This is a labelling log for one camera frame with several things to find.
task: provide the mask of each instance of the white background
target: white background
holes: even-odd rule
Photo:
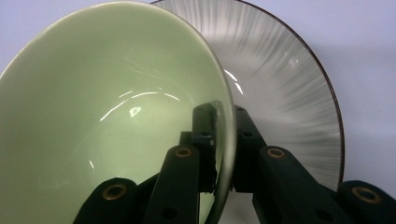
[[[1,0],[0,71],[47,26],[99,2],[106,1]],[[396,198],[396,1],[248,2],[288,24],[326,70],[344,121],[345,180],[369,182]],[[232,194],[221,223],[256,223],[250,205]]]

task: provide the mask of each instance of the brass grommet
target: brass grommet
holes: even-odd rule
[[[354,187],[352,188],[352,193],[358,197],[360,200],[365,201],[367,203],[381,203],[381,197],[372,191],[371,189],[367,189],[365,187]]]
[[[276,159],[281,159],[284,158],[286,156],[285,152],[277,149],[277,148],[271,148],[267,150],[268,155],[270,155],[270,157],[276,158]]]
[[[127,190],[126,186],[122,183],[113,184],[105,188],[105,190],[102,193],[102,196],[106,200],[113,201],[122,197],[126,193],[126,190]]]
[[[183,147],[176,149],[175,154],[178,157],[189,157],[192,154],[192,151],[189,148]]]

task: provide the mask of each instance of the hole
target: hole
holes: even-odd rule
[[[354,187],[352,193],[360,200],[367,203],[381,203],[381,197],[374,191],[364,187]]]
[[[109,201],[117,200],[118,198],[122,197],[126,193],[126,186],[124,184],[114,184],[107,187],[102,196]]]
[[[268,149],[267,153],[271,157],[277,158],[277,159],[284,158],[286,156],[285,152],[283,152],[282,150],[277,149],[277,148]]]
[[[163,217],[166,219],[174,219],[177,217],[177,210],[175,208],[163,209]]]
[[[248,133],[248,132],[243,132],[242,135],[244,135],[245,137],[251,137],[251,136],[253,136],[252,133]]]
[[[189,157],[192,154],[192,151],[188,148],[179,148],[175,151],[175,154],[178,157]]]
[[[317,216],[318,216],[318,218],[320,218],[326,222],[333,221],[332,214],[330,214],[329,212],[322,210],[322,209],[317,210]]]

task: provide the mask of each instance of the black plastic part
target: black plastic part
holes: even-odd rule
[[[236,192],[253,192],[253,182],[258,175],[257,157],[265,141],[245,108],[236,105],[237,147],[233,171]]]
[[[134,223],[136,184],[128,179],[114,178],[99,185],[82,205],[74,221],[87,223]]]
[[[272,195],[281,222],[263,223],[353,223],[326,190],[305,170],[297,159],[281,147],[260,150],[258,165],[262,183]],[[265,210],[255,189],[256,212]]]
[[[199,158],[195,147],[169,149],[142,223],[198,223]]]
[[[344,182],[337,200],[356,223],[396,223],[396,201],[383,190],[362,182]]]
[[[213,192],[216,184],[216,117],[212,104],[193,109],[191,143],[200,151],[200,192]]]

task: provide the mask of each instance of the pale green bowl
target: pale green bowl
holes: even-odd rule
[[[140,3],[54,23],[0,78],[1,222],[71,223],[103,181],[157,174],[191,130],[192,109],[208,102],[219,102],[220,179],[215,203],[202,195],[201,220],[225,203],[235,149],[231,94],[204,39]]]

